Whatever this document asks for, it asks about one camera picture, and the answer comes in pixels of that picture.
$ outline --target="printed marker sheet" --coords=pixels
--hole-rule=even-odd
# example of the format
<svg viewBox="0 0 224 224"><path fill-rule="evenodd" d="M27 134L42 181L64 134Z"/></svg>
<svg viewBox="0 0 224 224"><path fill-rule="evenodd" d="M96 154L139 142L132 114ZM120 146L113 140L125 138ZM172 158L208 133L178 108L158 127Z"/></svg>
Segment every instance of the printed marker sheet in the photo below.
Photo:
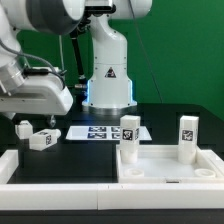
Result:
<svg viewBox="0 0 224 224"><path fill-rule="evenodd" d="M120 140L119 126L71 126L67 140ZM139 129L139 140L151 141L152 138L145 126Z"/></svg>

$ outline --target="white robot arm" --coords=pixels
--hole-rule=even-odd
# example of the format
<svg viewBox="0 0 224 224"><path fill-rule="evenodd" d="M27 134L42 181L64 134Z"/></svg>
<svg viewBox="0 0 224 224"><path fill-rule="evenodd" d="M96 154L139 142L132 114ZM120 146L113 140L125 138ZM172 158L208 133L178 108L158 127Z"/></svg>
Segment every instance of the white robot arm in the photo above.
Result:
<svg viewBox="0 0 224 224"><path fill-rule="evenodd" d="M23 76L21 47L13 29L68 34L85 7L111 7L112 0L0 0L0 112L64 115L73 100L59 76Z"/></svg>
<svg viewBox="0 0 224 224"><path fill-rule="evenodd" d="M112 15L90 17L93 39L94 67L88 82L84 111L118 115L135 111L132 81L127 76L127 40L108 25L109 19L133 19L146 16L152 0L114 0Z"/></svg>

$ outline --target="white block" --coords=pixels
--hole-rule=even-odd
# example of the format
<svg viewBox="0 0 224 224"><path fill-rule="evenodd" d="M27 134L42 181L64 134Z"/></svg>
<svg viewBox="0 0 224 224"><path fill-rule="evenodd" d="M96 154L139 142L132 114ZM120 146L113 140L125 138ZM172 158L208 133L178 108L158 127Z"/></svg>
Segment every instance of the white block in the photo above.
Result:
<svg viewBox="0 0 224 224"><path fill-rule="evenodd" d="M140 117L125 115L120 119L120 150L124 163L136 163L138 159Z"/></svg>
<svg viewBox="0 0 224 224"><path fill-rule="evenodd" d="M57 143L58 137L61 136L60 130L44 129L29 138L30 149L42 151Z"/></svg>
<svg viewBox="0 0 224 224"><path fill-rule="evenodd" d="M6 184L19 165L18 151L7 150L0 158L0 184Z"/></svg>
<svg viewBox="0 0 224 224"><path fill-rule="evenodd" d="M15 131L20 139L28 139L33 134L33 126L29 121L21 121L15 126Z"/></svg>
<svg viewBox="0 0 224 224"><path fill-rule="evenodd" d="M195 163L198 121L199 118L194 116L182 116L180 119L178 160L183 164Z"/></svg>

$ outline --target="white cube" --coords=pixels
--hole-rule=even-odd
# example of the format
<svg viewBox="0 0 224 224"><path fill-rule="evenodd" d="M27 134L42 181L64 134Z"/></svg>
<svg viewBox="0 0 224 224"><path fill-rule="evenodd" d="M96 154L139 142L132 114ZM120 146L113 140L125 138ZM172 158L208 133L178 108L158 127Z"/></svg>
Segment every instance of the white cube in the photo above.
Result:
<svg viewBox="0 0 224 224"><path fill-rule="evenodd" d="M29 138L30 149L42 151L57 143L57 135L52 130L44 129Z"/></svg>
<svg viewBox="0 0 224 224"><path fill-rule="evenodd" d="M120 119L120 143L139 144L140 117L125 115Z"/></svg>
<svg viewBox="0 0 224 224"><path fill-rule="evenodd" d="M28 139L33 134L33 126L29 121L21 121L15 126L15 132L20 139Z"/></svg>

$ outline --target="white platform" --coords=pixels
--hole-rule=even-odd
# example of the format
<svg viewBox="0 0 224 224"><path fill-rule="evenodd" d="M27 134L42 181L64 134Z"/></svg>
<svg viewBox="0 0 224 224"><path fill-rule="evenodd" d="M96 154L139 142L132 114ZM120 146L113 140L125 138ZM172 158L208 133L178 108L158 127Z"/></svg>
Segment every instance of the white platform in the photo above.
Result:
<svg viewBox="0 0 224 224"><path fill-rule="evenodd" d="M224 208L224 162L197 150L196 164L177 162L177 146L140 146L139 162L122 164L117 184L0 184L0 210L104 210ZM125 176L138 168L144 176ZM216 177L197 177L206 168Z"/></svg>

